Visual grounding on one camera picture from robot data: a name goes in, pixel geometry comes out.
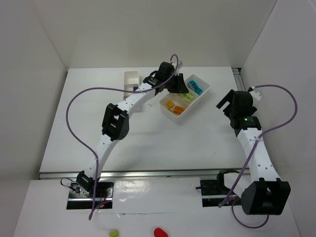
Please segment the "cyan lego stack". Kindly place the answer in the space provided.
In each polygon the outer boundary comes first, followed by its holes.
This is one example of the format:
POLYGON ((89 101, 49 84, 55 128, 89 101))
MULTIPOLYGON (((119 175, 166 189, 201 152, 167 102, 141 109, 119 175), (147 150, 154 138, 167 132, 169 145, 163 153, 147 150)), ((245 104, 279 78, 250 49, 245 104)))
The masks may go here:
POLYGON ((198 85, 194 80, 189 81, 187 85, 193 91, 197 91, 199 89, 198 85))

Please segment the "green lego brick from stack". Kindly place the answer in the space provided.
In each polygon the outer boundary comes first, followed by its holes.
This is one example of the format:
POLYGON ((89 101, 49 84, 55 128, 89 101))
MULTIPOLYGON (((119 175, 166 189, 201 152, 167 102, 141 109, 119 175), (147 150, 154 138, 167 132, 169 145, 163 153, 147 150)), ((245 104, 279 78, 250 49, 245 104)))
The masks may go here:
POLYGON ((187 103, 191 103, 191 102, 194 101, 194 96, 189 95, 189 96, 187 96, 186 98, 184 98, 184 100, 185 100, 187 103))

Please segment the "small cyan lego brick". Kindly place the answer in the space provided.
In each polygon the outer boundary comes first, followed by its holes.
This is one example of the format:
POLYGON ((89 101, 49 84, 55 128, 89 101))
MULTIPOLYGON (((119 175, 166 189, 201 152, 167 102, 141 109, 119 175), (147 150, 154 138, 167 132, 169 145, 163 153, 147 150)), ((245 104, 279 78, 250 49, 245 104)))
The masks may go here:
POLYGON ((195 93, 198 94, 198 95, 202 95, 202 94, 203 94, 203 90, 200 89, 200 88, 197 88, 197 89, 195 90, 195 93))

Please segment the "orange and green lego stack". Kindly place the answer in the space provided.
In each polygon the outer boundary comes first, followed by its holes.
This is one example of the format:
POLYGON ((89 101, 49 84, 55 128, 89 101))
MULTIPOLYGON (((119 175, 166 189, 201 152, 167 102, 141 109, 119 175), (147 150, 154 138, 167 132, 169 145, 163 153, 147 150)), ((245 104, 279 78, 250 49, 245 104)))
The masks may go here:
POLYGON ((181 115, 184 111, 185 111, 185 108, 180 107, 180 106, 175 106, 172 110, 172 112, 177 116, 181 115))

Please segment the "light green lego brick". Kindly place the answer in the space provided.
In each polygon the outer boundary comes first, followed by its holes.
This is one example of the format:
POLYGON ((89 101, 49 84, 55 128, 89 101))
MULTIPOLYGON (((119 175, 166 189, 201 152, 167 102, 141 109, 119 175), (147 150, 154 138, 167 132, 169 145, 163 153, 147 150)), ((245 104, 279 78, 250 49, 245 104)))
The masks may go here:
POLYGON ((179 93, 177 94, 180 98, 186 98, 187 94, 186 93, 179 93))

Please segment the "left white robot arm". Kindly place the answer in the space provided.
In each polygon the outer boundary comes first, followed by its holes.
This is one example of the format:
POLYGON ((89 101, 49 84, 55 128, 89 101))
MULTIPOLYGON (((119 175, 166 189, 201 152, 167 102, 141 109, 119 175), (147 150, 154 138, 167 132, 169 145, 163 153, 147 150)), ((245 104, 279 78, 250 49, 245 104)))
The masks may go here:
POLYGON ((129 132, 129 119, 148 100, 164 89, 170 93, 187 93, 183 74, 179 73, 182 62, 162 62, 158 70, 145 77, 138 88, 123 101, 109 103, 105 109, 99 144, 93 151, 94 161, 77 175, 76 182, 89 195, 95 192, 102 167, 115 145, 129 132))

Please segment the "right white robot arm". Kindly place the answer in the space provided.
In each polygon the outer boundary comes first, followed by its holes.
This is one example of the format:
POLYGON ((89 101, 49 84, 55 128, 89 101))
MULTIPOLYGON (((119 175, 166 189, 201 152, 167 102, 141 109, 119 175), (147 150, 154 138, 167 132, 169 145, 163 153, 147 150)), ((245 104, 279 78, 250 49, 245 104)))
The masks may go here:
POLYGON ((264 143, 261 124, 254 116, 255 104, 261 97, 255 88, 248 92, 230 90, 216 106, 230 120, 246 156, 239 173, 225 171, 221 174, 222 183, 229 191, 220 205, 235 195, 246 215, 280 215, 291 187, 276 172, 264 143))

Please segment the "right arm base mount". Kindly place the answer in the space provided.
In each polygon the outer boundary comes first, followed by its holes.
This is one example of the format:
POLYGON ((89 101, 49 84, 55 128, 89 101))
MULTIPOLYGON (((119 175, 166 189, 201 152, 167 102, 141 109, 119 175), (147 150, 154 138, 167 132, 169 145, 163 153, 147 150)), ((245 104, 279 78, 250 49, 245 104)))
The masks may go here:
POLYGON ((202 207, 216 207, 229 192, 224 186, 224 175, 227 173, 239 174, 235 169, 222 169, 216 174, 200 176, 199 185, 196 190, 201 193, 202 207))

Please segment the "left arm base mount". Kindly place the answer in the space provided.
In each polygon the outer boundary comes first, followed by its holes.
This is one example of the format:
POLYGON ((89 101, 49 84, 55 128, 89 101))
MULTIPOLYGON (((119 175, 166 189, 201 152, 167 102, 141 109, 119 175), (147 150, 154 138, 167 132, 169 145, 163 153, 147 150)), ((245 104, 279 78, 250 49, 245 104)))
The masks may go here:
POLYGON ((90 193, 86 192, 70 178, 61 178, 60 184, 69 189, 67 210, 91 209, 93 201, 95 201, 96 209, 112 209, 113 207, 114 182, 98 183, 95 200, 93 200, 93 189, 90 193))

